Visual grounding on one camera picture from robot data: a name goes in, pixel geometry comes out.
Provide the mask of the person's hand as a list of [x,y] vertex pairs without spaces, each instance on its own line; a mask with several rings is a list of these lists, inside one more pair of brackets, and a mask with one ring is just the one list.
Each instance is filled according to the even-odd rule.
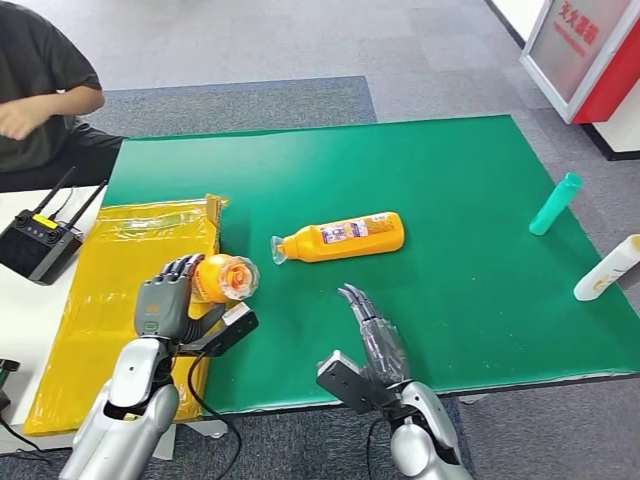
[[1,135],[17,141],[26,138],[41,123],[32,99],[20,99],[1,105]]

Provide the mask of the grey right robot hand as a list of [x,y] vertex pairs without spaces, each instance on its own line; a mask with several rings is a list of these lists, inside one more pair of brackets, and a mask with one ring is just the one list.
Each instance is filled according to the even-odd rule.
[[411,375],[398,329],[386,320],[364,291],[345,283],[337,289],[358,323],[365,351],[365,371],[374,384],[389,387]]

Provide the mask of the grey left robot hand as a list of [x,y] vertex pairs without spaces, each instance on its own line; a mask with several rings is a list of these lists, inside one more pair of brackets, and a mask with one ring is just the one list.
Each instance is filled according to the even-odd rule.
[[190,344],[204,337],[226,310],[215,304],[194,319],[189,315],[192,279],[203,254],[185,255],[165,264],[158,274],[140,285],[134,313],[136,333]]

